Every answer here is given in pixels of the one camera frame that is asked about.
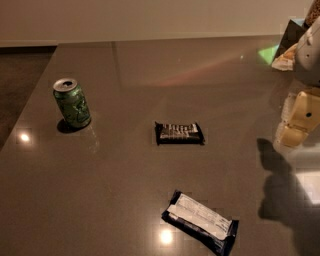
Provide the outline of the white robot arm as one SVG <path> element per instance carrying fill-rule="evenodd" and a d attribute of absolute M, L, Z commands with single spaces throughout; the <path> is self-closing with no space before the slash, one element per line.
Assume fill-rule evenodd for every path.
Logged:
<path fill-rule="evenodd" d="M 282 41 L 273 59 L 273 69 L 294 74 L 281 113 L 274 144 L 299 147 L 320 124 L 320 18 L 287 29 L 290 38 Z"/>

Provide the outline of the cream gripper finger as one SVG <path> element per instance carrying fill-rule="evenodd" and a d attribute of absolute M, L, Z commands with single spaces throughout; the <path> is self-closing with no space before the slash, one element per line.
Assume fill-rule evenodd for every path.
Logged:
<path fill-rule="evenodd" d="M 294 146 L 294 130 L 289 127 L 289 117 L 292 112 L 296 95 L 289 93 L 284 100 L 281 113 L 281 121 L 275 133 L 275 143 L 278 145 L 293 147 Z"/>
<path fill-rule="evenodd" d="M 302 144 L 320 124 L 320 93 L 318 90 L 303 90 L 296 100 L 289 117 L 289 127 L 294 130 L 294 146 Z"/>

